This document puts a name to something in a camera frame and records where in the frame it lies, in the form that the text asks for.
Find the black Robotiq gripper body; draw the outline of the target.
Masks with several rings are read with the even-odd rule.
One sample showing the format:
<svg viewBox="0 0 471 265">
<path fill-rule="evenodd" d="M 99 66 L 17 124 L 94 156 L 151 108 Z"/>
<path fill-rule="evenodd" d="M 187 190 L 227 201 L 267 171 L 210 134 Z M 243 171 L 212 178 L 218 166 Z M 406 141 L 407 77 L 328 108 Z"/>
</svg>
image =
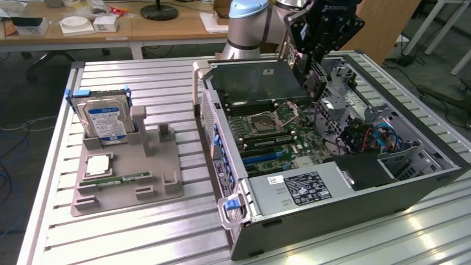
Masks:
<svg viewBox="0 0 471 265">
<path fill-rule="evenodd" d="M 326 26 L 327 18 L 346 17 L 356 15 L 360 1 L 314 1 L 311 9 L 312 18 L 310 19 L 310 33 L 315 47 L 319 46 L 322 27 Z"/>
</svg>

